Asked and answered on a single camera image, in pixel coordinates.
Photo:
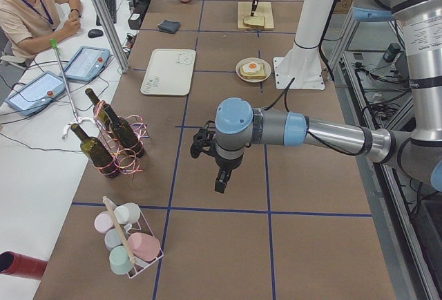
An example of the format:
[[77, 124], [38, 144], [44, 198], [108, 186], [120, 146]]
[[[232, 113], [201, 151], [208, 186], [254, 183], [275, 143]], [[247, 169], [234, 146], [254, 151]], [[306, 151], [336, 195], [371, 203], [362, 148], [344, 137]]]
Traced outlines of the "bread slice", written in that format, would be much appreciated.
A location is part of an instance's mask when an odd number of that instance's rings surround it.
[[246, 16], [243, 19], [243, 24], [248, 28], [264, 28], [265, 27], [265, 17], [259, 16]]
[[266, 77], [266, 74], [265, 74], [265, 67], [264, 67], [264, 65], [262, 64], [262, 63], [259, 63], [260, 65], [261, 65], [261, 70], [260, 70], [260, 72], [259, 73], [257, 73], [256, 75], [243, 75], [241, 72], [240, 72], [240, 74], [241, 74], [241, 76], [243, 77], [243, 78], [246, 78], [246, 79], [264, 79], [265, 77]]

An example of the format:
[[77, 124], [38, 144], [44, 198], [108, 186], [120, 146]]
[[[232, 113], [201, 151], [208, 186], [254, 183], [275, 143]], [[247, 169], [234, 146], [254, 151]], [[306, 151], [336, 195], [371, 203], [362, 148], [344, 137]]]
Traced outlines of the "white round plate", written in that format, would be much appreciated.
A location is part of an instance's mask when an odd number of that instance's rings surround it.
[[237, 63], [236, 73], [240, 79], [246, 82], [258, 83], [265, 81], [270, 76], [271, 67], [263, 59], [249, 57]]

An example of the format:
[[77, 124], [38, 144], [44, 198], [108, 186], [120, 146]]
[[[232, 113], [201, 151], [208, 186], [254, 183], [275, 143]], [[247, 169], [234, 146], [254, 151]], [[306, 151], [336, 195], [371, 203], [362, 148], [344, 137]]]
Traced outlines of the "white bear tray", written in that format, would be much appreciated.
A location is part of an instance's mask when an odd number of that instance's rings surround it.
[[191, 49], [155, 49], [148, 63], [140, 93], [185, 96], [191, 88], [196, 52]]

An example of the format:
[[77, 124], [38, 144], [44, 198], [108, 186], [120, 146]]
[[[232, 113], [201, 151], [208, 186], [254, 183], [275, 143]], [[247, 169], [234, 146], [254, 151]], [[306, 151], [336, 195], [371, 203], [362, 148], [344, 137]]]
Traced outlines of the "wooden cutting board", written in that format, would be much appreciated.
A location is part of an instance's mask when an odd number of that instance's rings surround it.
[[265, 17], [265, 27], [264, 28], [248, 28], [243, 24], [243, 19], [246, 16], [250, 16], [251, 14], [251, 2], [240, 1], [238, 3], [238, 29], [240, 30], [248, 30], [248, 29], [257, 29], [257, 30], [273, 30], [274, 22], [273, 22], [273, 12], [270, 2], [261, 2], [258, 4], [257, 10], [254, 16]]

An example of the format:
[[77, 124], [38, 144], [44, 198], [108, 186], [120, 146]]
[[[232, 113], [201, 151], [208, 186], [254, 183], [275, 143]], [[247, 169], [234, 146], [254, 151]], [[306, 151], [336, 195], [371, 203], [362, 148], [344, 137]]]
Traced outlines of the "fried egg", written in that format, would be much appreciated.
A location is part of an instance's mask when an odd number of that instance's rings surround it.
[[246, 64], [243, 64], [240, 68], [240, 72], [243, 75], [256, 75], [261, 70], [261, 65], [256, 62], [249, 62]]

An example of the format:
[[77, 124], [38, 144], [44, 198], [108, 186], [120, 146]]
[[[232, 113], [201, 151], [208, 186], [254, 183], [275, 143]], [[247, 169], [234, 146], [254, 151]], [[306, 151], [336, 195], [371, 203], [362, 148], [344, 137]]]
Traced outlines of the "grey folded cloth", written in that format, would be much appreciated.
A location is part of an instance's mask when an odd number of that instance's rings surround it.
[[157, 28], [160, 32], [165, 32], [168, 34], [175, 34], [181, 27], [181, 23], [178, 21], [171, 20], [163, 20], [160, 24], [157, 25]]

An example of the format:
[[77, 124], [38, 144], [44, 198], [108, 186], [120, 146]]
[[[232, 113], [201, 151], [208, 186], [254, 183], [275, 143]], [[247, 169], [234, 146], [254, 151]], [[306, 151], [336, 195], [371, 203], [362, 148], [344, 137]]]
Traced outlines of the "white cup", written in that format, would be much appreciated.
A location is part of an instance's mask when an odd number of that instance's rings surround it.
[[136, 203], [125, 203], [117, 206], [113, 212], [119, 224], [136, 223], [141, 215], [141, 209]]

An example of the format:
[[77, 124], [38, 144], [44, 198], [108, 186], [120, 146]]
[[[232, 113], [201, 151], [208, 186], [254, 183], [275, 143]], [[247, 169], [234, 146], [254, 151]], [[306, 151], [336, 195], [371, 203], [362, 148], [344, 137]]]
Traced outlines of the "green wine bottle middle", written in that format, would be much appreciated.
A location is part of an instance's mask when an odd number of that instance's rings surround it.
[[135, 134], [130, 124], [122, 117], [118, 116], [110, 104], [104, 103], [104, 111], [111, 121], [111, 131], [118, 139], [122, 147], [132, 150], [138, 158], [141, 158], [144, 153], [144, 147], [141, 140]]

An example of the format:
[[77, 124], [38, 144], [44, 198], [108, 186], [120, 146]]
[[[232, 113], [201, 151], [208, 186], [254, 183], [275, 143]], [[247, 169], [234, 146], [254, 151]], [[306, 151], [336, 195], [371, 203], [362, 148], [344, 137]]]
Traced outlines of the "green wine bottle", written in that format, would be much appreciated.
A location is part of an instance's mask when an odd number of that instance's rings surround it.
[[104, 103], [104, 111], [111, 121], [111, 131], [118, 139], [122, 147], [132, 150], [138, 158], [141, 158], [144, 153], [144, 147], [141, 140], [135, 134], [130, 124], [122, 117], [118, 116], [110, 104]]
[[103, 126], [107, 134], [111, 138], [114, 138], [115, 136], [111, 131], [111, 120], [103, 109], [104, 101], [100, 100], [98, 96], [95, 94], [94, 90], [91, 88], [87, 88], [85, 90], [85, 94], [88, 96], [89, 100], [93, 103], [95, 119]]
[[120, 175], [114, 158], [98, 138], [89, 136], [77, 123], [72, 124], [70, 129], [80, 139], [82, 152], [101, 174], [107, 178], [115, 178]]

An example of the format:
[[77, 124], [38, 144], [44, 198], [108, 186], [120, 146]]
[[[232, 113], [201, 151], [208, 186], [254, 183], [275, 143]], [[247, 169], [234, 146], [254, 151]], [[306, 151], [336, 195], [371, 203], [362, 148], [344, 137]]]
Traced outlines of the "black box device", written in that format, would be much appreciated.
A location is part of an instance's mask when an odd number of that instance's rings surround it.
[[149, 3], [140, 2], [134, 8], [133, 12], [128, 18], [128, 26], [131, 30], [139, 30], [144, 20], [145, 14], [148, 10]]

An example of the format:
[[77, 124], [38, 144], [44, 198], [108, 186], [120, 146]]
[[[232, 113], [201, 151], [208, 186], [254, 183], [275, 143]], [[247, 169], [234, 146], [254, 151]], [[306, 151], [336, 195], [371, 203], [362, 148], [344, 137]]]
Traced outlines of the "grey cup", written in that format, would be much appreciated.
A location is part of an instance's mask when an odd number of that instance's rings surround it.
[[104, 244], [109, 251], [112, 251], [114, 248], [122, 245], [122, 240], [115, 228], [107, 231], [104, 237]]

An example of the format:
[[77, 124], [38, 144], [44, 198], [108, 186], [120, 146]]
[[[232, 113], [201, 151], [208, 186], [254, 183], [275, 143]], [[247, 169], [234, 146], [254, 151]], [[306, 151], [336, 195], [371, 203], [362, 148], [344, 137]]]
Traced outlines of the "pale pink cup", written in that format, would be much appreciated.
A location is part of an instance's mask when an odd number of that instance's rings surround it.
[[94, 220], [94, 228], [100, 234], [106, 234], [114, 228], [112, 218], [108, 212], [100, 212]]

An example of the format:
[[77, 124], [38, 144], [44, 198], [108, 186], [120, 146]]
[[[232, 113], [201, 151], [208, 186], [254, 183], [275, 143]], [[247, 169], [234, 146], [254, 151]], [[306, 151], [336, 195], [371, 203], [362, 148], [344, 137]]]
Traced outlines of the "green wine bottle front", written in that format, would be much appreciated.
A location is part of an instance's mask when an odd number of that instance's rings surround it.
[[107, 178], [115, 178], [120, 175], [114, 158], [98, 138], [89, 136], [77, 123], [72, 124], [70, 129], [80, 139], [82, 152], [101, 174]]

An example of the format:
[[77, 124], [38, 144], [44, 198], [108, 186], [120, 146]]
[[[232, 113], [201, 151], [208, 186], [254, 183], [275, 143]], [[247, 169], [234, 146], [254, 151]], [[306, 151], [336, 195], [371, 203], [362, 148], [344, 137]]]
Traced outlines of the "mint green cup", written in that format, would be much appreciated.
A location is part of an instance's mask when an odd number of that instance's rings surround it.
[[123, 245], [114, 247], [109, 254], [110, 268], [117, 275], [128, 274], [134, 264], [129, 259], [126, 248]]

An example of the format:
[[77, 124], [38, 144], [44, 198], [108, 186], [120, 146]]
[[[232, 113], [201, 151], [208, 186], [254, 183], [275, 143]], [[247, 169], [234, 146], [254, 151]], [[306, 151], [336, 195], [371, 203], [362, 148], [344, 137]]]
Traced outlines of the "green wine bottle back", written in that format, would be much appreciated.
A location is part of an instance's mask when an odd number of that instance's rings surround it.
[[85, 90], [85, 94], [88, 96], [89, 100], [93, 103], [95, 119], [103, 126], [107, 134], [111, 138], [114, 138], [115, 136], [111, 131], [111, 120], [103, 109], [104, 101], [100, 100], [98, 96], [95, 94], [94, 90], [91, 88], [87, 88]]

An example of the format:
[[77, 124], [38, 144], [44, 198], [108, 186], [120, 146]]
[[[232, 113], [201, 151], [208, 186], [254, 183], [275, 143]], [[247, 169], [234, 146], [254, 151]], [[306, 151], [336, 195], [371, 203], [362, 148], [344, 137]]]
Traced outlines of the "black keyboard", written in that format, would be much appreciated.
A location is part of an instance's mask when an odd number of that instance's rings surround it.
[[117, 23], [117, 0], [104, 0], [106, 8], [114, 24]]

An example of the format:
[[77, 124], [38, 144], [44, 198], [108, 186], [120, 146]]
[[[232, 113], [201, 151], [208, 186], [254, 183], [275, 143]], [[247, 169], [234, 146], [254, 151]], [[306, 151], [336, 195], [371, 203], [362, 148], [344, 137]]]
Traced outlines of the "black computer mouse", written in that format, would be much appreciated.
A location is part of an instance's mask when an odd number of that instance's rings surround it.
[[88, 38], [94, 39], [104, 35], [104, 32], [100, 29], [91, 29], [88, 31]]

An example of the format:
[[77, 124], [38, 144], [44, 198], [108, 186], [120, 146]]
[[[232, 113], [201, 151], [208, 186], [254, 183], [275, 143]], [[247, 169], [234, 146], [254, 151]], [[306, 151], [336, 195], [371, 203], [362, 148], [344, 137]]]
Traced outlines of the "teach pendant far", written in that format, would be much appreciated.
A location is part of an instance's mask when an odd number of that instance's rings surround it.
[[64, 74], [76, 82], [91, 82], [106, 67], [110, 55], [106, 48], [82, 46], [64, 66]]

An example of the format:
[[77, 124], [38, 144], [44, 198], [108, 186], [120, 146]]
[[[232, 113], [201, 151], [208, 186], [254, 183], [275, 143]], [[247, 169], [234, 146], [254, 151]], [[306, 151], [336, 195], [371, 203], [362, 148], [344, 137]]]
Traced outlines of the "teach pendant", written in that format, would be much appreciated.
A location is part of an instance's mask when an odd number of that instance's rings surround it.
[[82, 46], [64, 66], [64, 74], [76, 82], [91, 82], [106, 67], [110, 55], [106, 48]]
[[32, 115], [49, 105], [65, 89], [61, 77], [45, 71], [7, 97], [6, 104], [22, 115]]

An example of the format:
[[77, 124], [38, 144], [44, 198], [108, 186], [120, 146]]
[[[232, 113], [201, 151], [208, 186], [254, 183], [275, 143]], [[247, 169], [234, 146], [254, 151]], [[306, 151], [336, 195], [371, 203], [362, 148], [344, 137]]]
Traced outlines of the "teach pendant near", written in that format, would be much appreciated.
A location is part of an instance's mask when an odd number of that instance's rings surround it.
[[6, 104], [22, 115], [32, 115], [49, 105], [65, 89], [61, 77], [45, 71], [7, 97]]

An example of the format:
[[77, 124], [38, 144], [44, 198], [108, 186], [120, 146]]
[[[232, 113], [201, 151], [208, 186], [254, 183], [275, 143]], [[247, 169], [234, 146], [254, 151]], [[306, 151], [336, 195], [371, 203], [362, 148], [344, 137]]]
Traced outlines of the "metal grabber stick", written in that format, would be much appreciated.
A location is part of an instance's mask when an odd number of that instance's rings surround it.
[[60, 73], [61, 73], [61, 78], [63, 80], [64, 87], [66, 89], [66, 93], [67, 93], [67, 96], [68, 96], [68, 99], [69, 99], [69, 102], [70, 102], [70, 106], [71, 106], [71, 109], [72, 109], [72, 112], [73, 112], [73, 116], [74, 116], [74, 120], [69, 122], [64, 127], [63, 134], [62, 134], [61, 138], [62, 138], [62, 140], [66, 140], [67, 137], [68, 137], [68, 132], [70, 130], [70, 126], [72, 124], [74, 124], [74, 123], [82, 124], [83, 122], [92, 122], [92, 123], [94, 123], [95, 121], [91, 117], [82, 117], [82, 116], [78, 115], [75, 103], [74, 103], [74, 101], [72, 99], [72, 94], [70, 92], [67, 79], [66, 79], [66, 76], [65, 76], [64, 67], [63, 67], [61, 59], [60, 59], [57, 41], [55, 39], [50, 39], [50, 45], [51, 45], [51, 48], [53, 49], [53, 51], [55, 53], [55, 57], [56, 57], [56, 60], [57, 60], [57, 63], [58, 63], [58, 67], [59, 67]]

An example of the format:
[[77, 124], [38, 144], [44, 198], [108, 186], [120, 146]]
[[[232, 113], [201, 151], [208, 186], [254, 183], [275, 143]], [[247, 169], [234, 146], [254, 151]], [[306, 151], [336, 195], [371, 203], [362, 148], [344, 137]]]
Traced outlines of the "seated person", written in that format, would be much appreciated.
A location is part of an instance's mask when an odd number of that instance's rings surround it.
[[33, 59], [81, 28], [80, 0], [1, 0], [1, 29], [12, 54]]

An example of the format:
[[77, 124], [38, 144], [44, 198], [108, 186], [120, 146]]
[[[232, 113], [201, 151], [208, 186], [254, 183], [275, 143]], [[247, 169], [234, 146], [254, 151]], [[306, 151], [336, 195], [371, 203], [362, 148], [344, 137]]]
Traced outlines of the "red cylinder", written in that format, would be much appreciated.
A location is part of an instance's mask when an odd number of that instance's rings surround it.
[[16, 252], [1, 253], [1, 274], [41, 280], [48, 262]]

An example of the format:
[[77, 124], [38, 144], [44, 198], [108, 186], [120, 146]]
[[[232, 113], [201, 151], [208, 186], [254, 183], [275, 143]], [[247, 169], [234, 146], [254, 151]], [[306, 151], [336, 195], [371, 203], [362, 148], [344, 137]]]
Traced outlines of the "aluminium frame post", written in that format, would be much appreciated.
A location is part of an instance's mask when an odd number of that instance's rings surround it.
[[120, 40], [117, 31], [115, 29], [114, 23], [112, 21], [108, 8], [105, 4], [105, 1], [104, 0], [91, 0], [91, 1], [93, 3], [95, 12], [99, 17], [100, 23], [102, 24], [102, 28], [110, 44], [110, 47], [113, 51], [115, 59], [117, 60], [119, 68], [122, 73], [126, 73], [129, 68], [128, 60], [124, 54], [122, 46], [120, 45]]

